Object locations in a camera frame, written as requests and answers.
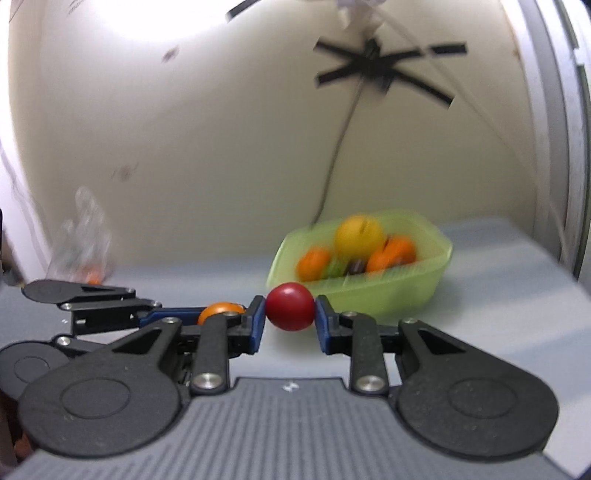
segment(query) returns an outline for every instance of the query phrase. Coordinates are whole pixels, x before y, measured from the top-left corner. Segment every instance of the green plastic bowl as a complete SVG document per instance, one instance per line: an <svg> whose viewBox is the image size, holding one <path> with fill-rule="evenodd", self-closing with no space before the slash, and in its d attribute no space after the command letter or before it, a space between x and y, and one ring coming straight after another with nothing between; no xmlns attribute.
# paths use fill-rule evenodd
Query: green plastic bowl
<svg viewBox="0 0 591 480"><path fill-rule="evenodd" d="M391 268L383 274L363 274L303 283L314 295L326 295L337 312L354 310L371 316L403 312L427 303L452 257L452 243L424 217L407 210L371 214L386 234L406 235L417 246L418 260ZM296 264L313 245L333 248L335 231L342 220L318 223L289 233L275 256L268 287L296 281Z"/></svg>

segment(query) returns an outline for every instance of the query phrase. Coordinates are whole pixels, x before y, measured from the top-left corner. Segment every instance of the red tomato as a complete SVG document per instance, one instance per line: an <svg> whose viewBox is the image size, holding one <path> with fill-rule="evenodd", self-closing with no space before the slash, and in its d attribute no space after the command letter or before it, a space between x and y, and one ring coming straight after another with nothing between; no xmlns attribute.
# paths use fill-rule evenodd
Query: red tomato
<svg viewBox="0 0 591 480"><path fill-rule="evenodd" d="M299 283L283 283L267 295L265 314L281 330L295 332L312 325L316 315L314 297Z"/></svg>

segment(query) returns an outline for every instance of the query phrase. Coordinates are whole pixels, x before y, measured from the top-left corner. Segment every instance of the black tape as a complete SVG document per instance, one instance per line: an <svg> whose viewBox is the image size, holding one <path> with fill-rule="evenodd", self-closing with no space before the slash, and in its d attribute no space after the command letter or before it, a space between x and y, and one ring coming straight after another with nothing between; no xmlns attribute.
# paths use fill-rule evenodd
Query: black tape
<svg viewBox="0 0 591 480"><path fill-rule="evenodd" d="M429 47L435 55L461 55L468 53L465 43L445 43Z"/></svg>
<svg viewBox="0 0 591 480"><path fill-rule="evenodd" d="M337 57L349 60L346 65L343 65L338 69L319 73L316 76L316 83L318 86L324 83L334 82L335 80L344 79L354 74L359 74L365 78L377 80L381 84L381 88L384 92L388 91L393 81L398 80L421 89L423 92L435 97L440 102L445 103L448 107L453 102L453 97L451 95L442 92L419 77L409 75L406 72L394 68L399 61L422 57L423 54L419 48L397 51L381 56L381 48L375 38L371 38L365 42L363 52L353 51L345 46L335 45L321 38L316 43L314 49L324 50ZM467 53L465 43L432 45L429 49L435 55Z"/></svg>
<svg viewBox="0 0 591 480"><path fill-rule="evenodd" d="M237 6L228 11L228 13L226 14L228 20L231 20L235 16L241 14L242 12L244 12L244 10L252 7L258 1L259 0L244 0L243 2L240 2L239 4L237 4Z"/></svg>
<svg viewBox="0 0 591 480"><path fill-rule="evenodd" d="M452 96L449 96L448 94L442 92L441 90L438 90L434 86L429 85L427 82L424 82L423 80L421 80L417 77L414 77L412 75L408 75L404 72L401 72L398 69L392 69L392 73L389 73L388 77L391 78L392 80L400 80L401 82L409 83L409 84L423 90L424 92L427 92L429 95L434 96L437 100L442 101L448 107L453 102Z"/></svg>

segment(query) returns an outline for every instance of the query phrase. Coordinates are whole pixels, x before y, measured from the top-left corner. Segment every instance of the orange fruit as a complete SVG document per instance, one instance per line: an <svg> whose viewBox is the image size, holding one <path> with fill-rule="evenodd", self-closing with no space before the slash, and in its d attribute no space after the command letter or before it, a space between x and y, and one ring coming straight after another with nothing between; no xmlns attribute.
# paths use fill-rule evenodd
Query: orange fruit
<svg viewBox="0 0 591 480"><path fill-rule="evenodd" d="M386 250L377 250L369 257L365 267L367 273L386 270L394 265L396 258Z"/></svg>
<svg viewBox="0 0 591 480"><path fill-rule="evenodd" d="M331 259L332 254L326 248L312 247L300 258L295 273L303 282L320 280Z"/></svg>
<svg viewBox="0 0 591 480"><path fill-rule="evenodd" d="M212 303L209 307L201 312L197 319L197 325L203 325L205 320L211 315L223 312L238 312L244 313L244 307L238 303L230 303L228 301L219 301Z"/></svg>
<svg viewBox="0 0 591 480"><path fill-rule="evenodd" d="M395 258L393 265L406 265L413 263L417 259L417 247L415 247L414 242L407 236L394 235L390 237L386 241L384 251Z"/></svg>

